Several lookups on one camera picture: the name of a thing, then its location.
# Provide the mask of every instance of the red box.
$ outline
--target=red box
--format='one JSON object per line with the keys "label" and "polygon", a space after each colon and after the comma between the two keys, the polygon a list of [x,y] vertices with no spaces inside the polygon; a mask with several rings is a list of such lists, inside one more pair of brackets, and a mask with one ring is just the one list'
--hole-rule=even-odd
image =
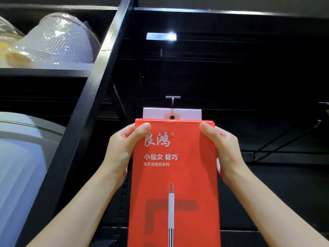
{"label": "red box", "polygon": [[136,127],[145,122],[151,132],[134,149],[128,247],[220,247],[217,152],[202,121],[137,119]]}

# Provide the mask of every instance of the mop head illustration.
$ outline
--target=mop head illustration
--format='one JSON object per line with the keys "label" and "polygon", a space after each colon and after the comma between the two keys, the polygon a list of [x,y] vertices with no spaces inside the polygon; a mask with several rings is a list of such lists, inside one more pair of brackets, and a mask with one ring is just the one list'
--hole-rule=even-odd
{"label": "mop head illustration", "polygon": [[169,208],[168,208],[168,247],[174,247],[174,208],[175,208],[175,194],[174,184],[169,185]]}

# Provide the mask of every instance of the forearm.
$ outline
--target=forearm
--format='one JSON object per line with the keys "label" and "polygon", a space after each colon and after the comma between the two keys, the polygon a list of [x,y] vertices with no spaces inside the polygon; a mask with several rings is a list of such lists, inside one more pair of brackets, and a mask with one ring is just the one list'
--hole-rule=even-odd
{"label": "forearm", "polygon": [[101,166],[28,247],[88,246],[115,192],[116,179]]}
{"label": "forearm", "polygon": [[235,173],[228,185],[270,247],[329,246],[251,171]]}

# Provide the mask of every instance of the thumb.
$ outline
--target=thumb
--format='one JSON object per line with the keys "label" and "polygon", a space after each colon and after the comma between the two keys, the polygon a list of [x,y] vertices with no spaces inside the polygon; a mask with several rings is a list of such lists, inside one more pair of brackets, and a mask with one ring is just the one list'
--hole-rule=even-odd
{"label": "thumb", "polygon": [[217,149],[223,146],[223,137],[220,135],[219,131],[215,127],[212,127],[206,122],[202,122],[200,124],[200,130],[214,143]]}
{"label": "thumb", "polygon": [[146,136],[151,130],[150,123],[144,123],[137,127],[128,137],[128,146],[133,149],[137,142],[144,136]]}

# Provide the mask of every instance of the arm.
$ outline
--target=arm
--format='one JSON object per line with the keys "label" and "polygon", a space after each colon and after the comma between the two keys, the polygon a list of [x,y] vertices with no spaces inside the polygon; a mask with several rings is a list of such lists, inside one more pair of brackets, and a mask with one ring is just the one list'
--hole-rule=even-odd
{"label": "arm", "polygon": [[237,138],[206,123],[200,129],[215,144],[224,183],[230,187],[270,247],[329,247],[329,242],[282,202],[244,163]]}
{"label": "arm", "polygon": [[126,177],[135,144],[151,129],[149,123],[129,125],[113,134],[103,163],[71,202],[27,247],[86,247],[113,194]]}

